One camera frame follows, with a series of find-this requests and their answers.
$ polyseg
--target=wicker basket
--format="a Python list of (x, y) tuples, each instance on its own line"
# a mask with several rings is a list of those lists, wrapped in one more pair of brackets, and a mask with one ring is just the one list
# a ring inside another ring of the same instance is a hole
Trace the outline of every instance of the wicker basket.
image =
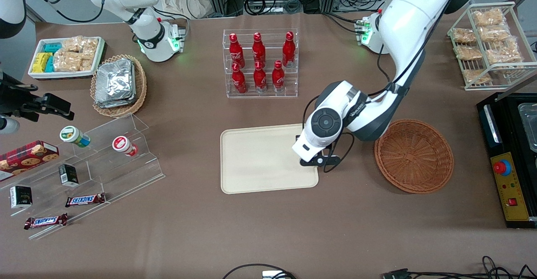
[(388, 181), (409, 193), (432, 193), (453, 172), (453, 153), (445, 138), (418, 120), (396, 120), (375, 143), (375, 159)]
[[(104, 63), (111, 63), (115, 62), (119, 59), (129, 59), (134, 63), (134, 78), (136, 79), (136, 95), (138, 96), (138, 99), (133, 105), (125, 105), (125, 106), (119, 106), (119, 107), (113, 107), (113, 108), (101, 108), (97, 106), (94, 103), (94, 109), (99, 112), (100, 114), (104, 116), (109, 117), (121, 117), (126, 115), (127, 113), (135, 113), (142, 107), (142, 104), (144, 100), (146, 99), (146, 93), (147, 93), (147, 80), (146, 80), (146, 73), (144, 72), (142, 65), (140, 65), (140, 62), (130, 56), (130, 55), (115, 55), (113, 57), (110, 57), (109, 59), (106, 59)], [(90, 88), (90, 96), (95, 101), (95, 83), (96, 83), (96, 75), (97, 72), (94, 72), (94, 76), (91, 78), (91, 88)]]

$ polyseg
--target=red emergency stop button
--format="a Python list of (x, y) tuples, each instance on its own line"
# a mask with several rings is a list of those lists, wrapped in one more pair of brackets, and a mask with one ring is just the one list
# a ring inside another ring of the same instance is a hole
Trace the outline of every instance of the red emergency stop button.
[(494, 163), (493, 165), (494, 172), (507, 176), (511, 173), (511, 164), (506, 160), (500, 160)]

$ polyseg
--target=bottle cap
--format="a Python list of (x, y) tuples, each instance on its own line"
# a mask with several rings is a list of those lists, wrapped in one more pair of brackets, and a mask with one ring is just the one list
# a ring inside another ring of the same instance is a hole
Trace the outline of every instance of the bottle cap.
[(112, 147), (115, 151), (123, 152), (127, 151), (130, 147), (130, 141), (124, 136), (116, 137), (112, 142)]
[(60, 131), (60, 139), (67, 143), (75, 141), (78, 136), (80, 136), (80, 130), (75, 126), (67, 126)]

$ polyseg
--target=empty wicker basket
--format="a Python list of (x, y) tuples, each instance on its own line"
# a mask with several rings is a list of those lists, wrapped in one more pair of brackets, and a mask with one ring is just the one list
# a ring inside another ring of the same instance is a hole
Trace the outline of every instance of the empty wicker basket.
[(375, 159), (388, 181), (409, 193), (441, 189), (453, 172), (453, 153), (445, 138), (418, 120), (396, 120), (375, 143)]

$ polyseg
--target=red cookie box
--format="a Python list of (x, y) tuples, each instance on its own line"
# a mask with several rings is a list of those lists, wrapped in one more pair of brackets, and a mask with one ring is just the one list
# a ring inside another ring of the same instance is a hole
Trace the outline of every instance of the red cookie box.
[(0, 155), (0, 181), (21, 174), (60, 156), (58, 147), (36, 140)]

